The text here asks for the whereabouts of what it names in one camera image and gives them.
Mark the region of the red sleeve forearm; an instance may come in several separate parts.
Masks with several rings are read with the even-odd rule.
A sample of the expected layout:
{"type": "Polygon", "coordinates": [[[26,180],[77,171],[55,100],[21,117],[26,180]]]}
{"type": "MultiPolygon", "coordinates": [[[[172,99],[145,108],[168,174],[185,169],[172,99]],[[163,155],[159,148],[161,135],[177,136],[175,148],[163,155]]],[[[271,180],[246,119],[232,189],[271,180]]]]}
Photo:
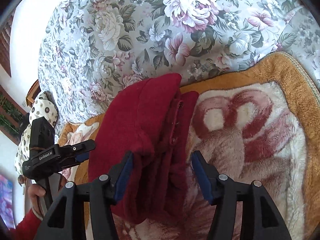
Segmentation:
{"type": "Polygon", "coordinates": [[[14,240],[33,240],[41,222],[39,214],[31,208],[18,226],[9,230],[9,235],[14,240]]]}

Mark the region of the person's left hand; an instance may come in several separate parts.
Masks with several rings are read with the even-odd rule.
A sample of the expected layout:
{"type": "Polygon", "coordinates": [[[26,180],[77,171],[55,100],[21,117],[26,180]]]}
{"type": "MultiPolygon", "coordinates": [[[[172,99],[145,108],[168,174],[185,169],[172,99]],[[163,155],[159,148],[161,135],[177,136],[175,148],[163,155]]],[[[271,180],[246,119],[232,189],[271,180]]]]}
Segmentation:
{"type": "Polygon", "coordinates": [[[39,184],[31,184],[28,187],[27,193],[31,202],[32,212],[38,219],[43,220],[44,215],[42,213],[40,198],[43,198],[46,195],[45,189],[39,184]]]}

